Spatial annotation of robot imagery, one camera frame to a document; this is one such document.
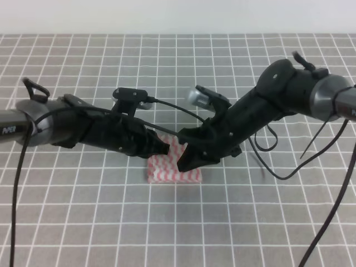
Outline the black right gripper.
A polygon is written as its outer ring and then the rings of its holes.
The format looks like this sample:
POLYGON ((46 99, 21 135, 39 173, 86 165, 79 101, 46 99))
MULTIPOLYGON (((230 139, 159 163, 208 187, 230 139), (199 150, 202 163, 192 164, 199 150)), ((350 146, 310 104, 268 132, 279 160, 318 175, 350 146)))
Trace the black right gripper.
MULTIPOLYGON (((216 139, 202 147, 187 145, 177 162, 180 172, 220 162, 227 156, 241 153, 240 144, 267 125, 267 100, 252 89, 228 109, 223 121, 209 119, 207 124, 216 132, 216 139)), ((199 127, 178 132, 179 144, 206 142, 199 127)))

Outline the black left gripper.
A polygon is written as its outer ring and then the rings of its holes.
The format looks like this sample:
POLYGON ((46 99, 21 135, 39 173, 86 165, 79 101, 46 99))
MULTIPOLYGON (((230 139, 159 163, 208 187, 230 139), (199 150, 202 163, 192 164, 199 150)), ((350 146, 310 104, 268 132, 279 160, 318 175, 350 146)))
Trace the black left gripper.
POLYGON ((167 155, 170 149, 155 131, 112 115, 95 116, 80 143, 137 157, 167 155))

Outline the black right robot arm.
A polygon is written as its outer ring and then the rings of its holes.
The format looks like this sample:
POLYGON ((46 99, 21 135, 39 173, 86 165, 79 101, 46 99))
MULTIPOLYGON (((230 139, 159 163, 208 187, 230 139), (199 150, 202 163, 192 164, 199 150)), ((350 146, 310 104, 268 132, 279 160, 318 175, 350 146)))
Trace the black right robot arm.
POLYGON ((277 60, 260 75, 256 86, 234 105, 226 97, 197 85, 189 94, 195 106, 215 115, 197 128, 183 128, 183 143, 189 143, 177 162, 181 172, 217 164, 227 156, 241 153, 240 144, 272 121, 296 114, 317 120, 334 121, 340 117, 355 120, 355 86, 326 68, 316 68, 297 52, 294 59, 277 60))

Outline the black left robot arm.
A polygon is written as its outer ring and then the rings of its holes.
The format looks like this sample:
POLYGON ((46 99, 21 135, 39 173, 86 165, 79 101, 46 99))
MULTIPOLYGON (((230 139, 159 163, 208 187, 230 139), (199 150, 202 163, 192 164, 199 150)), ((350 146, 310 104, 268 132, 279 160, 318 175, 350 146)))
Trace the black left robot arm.
POLYGON ((95 107, 72 94, 50 100, 48 89, 29 78, 22 82, 29 98, 17 102, 14 109, 1 111, 1 142, 23 145, 30 135, 29 146, 71 149, 86 144, 144 159, 169 151, 170 146, 155 131, 133 116, 95 107))

